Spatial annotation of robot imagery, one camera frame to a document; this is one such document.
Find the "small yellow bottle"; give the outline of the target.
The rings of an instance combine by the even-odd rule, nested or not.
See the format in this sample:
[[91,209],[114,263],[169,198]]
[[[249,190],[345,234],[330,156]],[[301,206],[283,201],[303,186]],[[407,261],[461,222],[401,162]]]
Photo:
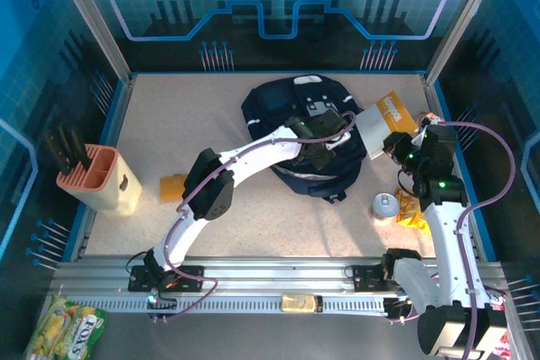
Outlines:
[[281,295],[280,309],[291,314],[317,314],[323,311],[323,299],[315,294],[284,293]]

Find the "black knife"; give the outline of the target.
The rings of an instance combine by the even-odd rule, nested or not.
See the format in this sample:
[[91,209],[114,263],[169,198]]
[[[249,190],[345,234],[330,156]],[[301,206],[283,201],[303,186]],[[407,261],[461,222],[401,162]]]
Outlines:
[[75,169],[80,161],[76,138],[77,128],[62,123],[58,125],[57,131],[70,166]]
[[51,161],[63,175],[69,175],[71,173],[71,166],[60,143],[57,131],[49,129],[43,133],[42,138]]
[[87,154],[81,131],[76,126],[70,126],[67,130],[67,135],[69,136],[69,145],[75,158],[82,164],[85,170],[88,170],[92,160]]

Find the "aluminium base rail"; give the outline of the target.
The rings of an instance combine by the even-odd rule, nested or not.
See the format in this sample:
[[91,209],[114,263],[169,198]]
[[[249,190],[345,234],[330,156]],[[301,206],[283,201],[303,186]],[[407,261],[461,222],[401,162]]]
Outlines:
[[191,258],[187,266],[203,266],[200,293],[135,293],[128,291],[131,270],[139,259],[95,256],[57,266],[50,295],[62,296],[111,313],[285,314],[280,309],[284,293],[319,295],[323,311],[400,318],[413,308],[401,293],[356,293],[343,274],[349,265],[380,264],[374,258]]

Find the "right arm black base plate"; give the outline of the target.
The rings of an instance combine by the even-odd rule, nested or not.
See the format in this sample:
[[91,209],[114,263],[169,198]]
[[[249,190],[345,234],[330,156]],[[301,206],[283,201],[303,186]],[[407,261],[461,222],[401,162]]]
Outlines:
[[344,276],[353,282],[356,293],[401,293],[403,288],[393,278],[393,268],[382,264],[349,265]]

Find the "yellow snack packet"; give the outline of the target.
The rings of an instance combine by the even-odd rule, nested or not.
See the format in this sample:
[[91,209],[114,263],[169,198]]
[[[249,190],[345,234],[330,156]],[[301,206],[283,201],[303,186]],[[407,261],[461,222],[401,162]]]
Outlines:
[[419,199],[410,196],[402,188],[394,192],[399,205],[397,223],[406,228],[415,228],[424,234],[431,235],[429,225],[420,210]]

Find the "silver metal can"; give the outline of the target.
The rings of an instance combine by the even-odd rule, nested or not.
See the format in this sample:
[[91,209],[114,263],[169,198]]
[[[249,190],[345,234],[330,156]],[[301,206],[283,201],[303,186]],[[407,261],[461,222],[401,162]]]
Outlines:
[[399,208],[399,202],[394,195],[380,193],[373,198],[369,215],[375,225],[386,226],[397,221]]

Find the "small orange pouch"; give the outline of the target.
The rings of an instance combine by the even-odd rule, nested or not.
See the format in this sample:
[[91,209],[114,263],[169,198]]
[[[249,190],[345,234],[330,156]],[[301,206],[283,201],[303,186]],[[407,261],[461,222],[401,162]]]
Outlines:
[[187,175],[174,174],[162,177],[159,181],[159,199],[163,202],[179,201],[185,191]]

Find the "navy blue backpack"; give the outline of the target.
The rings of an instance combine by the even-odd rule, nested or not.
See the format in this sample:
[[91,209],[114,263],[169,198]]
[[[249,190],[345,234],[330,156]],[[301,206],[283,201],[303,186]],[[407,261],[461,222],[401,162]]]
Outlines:
[[[317,116],[327,110],[339,115],[360,108],[353,95],[338,81],[322,75],[280,78],[264,83],[247,95],[241,105],[248,132],[253,140],[265,137],[291,117]],[[293,192],[321,198],[331,204],[346,198],[346,190],[357,180],[366,149],[355,127],[351,138],[333,149],[335,157],[322,170],[312,164],[293,166],[285,160],[271,167],[273,173]]]

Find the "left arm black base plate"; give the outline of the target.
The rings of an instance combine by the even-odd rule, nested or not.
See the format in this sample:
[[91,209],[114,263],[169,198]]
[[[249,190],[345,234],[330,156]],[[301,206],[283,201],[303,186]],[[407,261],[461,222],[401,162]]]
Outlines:
[[203,290],[203,266],[181,266],[180,271],[195,277],[181,277],[177,272],[166,271],[154,275],[145,266],[134,266],[128,283],[128,291],[150,293],[200,293]]

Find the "pink beige organizer holder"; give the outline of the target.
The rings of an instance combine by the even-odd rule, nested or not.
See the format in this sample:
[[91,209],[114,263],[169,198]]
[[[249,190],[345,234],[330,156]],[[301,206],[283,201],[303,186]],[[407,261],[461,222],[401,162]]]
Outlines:
[[131,216],[143,189],[138,178],[117,149],[97,144],[85,147],[89,168],[78,163],[70,175],[59,172],[57,186],[96,212]]

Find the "orange white notebook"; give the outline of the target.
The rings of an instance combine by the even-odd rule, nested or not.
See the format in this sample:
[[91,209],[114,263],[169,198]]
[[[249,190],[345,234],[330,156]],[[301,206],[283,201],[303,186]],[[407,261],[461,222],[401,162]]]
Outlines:
[[371,160],[383,154],[384,141],[393,132],[411,133],[418,128],[394,91],[357,115],[355,123]]

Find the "aluminium frame post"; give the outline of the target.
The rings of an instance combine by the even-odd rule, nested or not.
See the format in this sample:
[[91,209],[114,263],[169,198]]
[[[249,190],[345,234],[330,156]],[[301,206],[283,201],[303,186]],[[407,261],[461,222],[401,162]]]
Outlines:
[[118,79],[128,85],[132,73],[95,0],[73,0]]
[[427,85],[433,85],[448,63],[453,51],[464,35],[468,25],[479,10],[483,0],[463,0],[461,8],[451,21],[450,28],[446,31],[441,43],[428,65],[425,75]]

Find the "green Fox's candy bag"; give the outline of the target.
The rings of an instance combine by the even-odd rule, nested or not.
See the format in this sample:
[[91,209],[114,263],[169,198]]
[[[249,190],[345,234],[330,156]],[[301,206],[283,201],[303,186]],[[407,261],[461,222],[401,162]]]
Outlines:
[[24,360],[90,360],[109,313],[54,295],[36,326]]

